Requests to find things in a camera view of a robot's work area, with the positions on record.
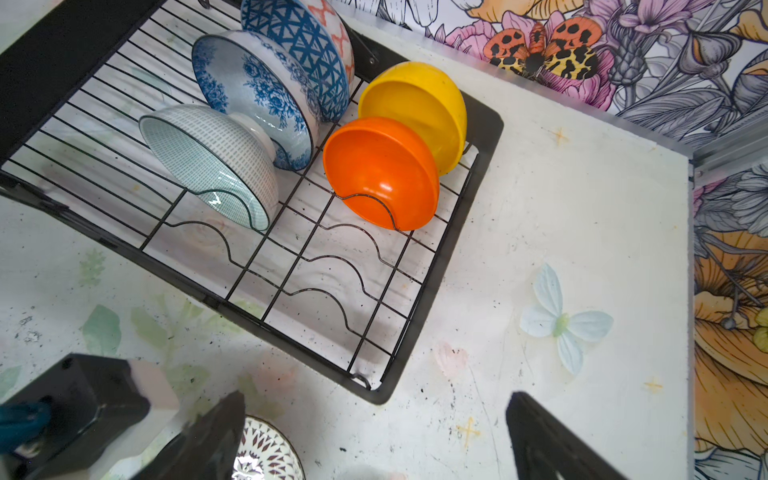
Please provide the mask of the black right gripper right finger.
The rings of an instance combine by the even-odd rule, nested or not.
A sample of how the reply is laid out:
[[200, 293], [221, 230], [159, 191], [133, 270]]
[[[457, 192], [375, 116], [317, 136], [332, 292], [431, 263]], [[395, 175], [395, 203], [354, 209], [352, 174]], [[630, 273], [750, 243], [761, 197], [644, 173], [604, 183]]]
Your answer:
[[506, 423], [520, 479], [623, 477], [526, 392], [512, 394]]

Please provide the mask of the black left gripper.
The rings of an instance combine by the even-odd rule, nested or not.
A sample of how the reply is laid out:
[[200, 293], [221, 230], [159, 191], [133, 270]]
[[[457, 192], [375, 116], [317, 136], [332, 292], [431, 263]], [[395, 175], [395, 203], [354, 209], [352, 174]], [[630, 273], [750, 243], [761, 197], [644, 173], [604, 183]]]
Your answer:
[[101, 479], [179, 408], [157, 365], [71, 353], [2, 403], [1, 476]]

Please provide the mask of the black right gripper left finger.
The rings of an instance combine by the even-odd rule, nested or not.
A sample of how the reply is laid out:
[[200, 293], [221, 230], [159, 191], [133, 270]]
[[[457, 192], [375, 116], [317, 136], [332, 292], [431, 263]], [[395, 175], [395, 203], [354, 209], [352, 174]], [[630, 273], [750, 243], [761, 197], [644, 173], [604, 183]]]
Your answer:
[[245, 398], [235, 391], [174, 437], [133, 479], [232, 477], [245, 424]]

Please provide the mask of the brown petal pattern bowl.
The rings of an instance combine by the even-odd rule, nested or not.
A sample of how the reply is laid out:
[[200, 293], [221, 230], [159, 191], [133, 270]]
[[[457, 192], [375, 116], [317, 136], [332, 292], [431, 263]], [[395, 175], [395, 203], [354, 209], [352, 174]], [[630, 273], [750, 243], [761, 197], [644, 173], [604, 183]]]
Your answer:
[[288, 439], [272, 424], [246, 416], [232, 480], [304, 480], [303, 466]]

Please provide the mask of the mint green bowl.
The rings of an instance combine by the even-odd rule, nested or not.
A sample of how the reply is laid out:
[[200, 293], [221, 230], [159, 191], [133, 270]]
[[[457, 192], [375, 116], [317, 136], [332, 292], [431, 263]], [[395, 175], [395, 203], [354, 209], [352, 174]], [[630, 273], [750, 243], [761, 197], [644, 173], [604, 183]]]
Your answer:
[[185, 187], [211, 209], [258, 232], [279, 204], [275, 146], [250, 117], [182, 104], [138, 121], [144, 142]]

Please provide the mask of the orange bowl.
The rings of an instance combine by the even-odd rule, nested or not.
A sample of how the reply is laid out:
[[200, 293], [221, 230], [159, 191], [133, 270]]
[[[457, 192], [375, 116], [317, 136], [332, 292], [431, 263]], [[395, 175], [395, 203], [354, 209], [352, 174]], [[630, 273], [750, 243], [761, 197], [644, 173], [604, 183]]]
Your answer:
[[401, 122], [383, 117], [349, 122], [326, 141], [323, 167], [335, 194], [373, 225], [417, 230], [436, 213], [440, 187], [433, 155]]

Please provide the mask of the blue floral bowl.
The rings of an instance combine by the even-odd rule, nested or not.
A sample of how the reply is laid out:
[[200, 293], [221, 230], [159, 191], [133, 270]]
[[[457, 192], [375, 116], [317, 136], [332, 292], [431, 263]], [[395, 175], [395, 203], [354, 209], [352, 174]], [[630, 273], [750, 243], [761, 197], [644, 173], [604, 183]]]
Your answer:
[[274, 165], [300, 171], [312, 160], [322, 120], [317, 92], [278, 43], [244, 30], [199, 37], [192, 68], [208, 105], [253, 119], [275, 146]]

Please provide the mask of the yellow bowl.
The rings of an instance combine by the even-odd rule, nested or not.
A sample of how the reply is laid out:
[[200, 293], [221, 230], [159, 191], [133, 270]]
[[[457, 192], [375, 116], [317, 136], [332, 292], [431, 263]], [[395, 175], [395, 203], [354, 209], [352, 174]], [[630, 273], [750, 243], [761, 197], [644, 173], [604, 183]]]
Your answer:
[[389, 118], [412, 129], [429, 147], [441, 176], [463, 155], [468, 115], [462, 93], [430, 64], [406, 61], [378, 75], [359, 99], [358, 116]]

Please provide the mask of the blue triangle pattern bowl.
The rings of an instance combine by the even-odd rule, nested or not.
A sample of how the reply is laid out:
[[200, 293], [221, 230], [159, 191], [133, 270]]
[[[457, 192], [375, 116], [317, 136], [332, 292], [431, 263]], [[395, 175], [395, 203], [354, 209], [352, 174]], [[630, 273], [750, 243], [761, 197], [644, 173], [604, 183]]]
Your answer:
[[349, 79], [332, 35], [301, 1], [244, 1], [243, 29], [267, 36], [294, 58], [316, 88], [322, 119], [340, 120], [349, 104]]

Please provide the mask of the red pattern white bowl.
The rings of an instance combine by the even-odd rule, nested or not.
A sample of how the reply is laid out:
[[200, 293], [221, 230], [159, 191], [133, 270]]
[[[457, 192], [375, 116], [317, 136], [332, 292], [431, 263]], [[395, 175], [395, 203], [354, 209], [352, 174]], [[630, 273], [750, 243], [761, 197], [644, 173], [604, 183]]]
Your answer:
[[341, 17], [327, 0], [301, 0], [301, 3], [330, 34], [332, 43], [344, 64], [348, 82], [352, 84], [355, 77], [354, 53], [347, 28]]

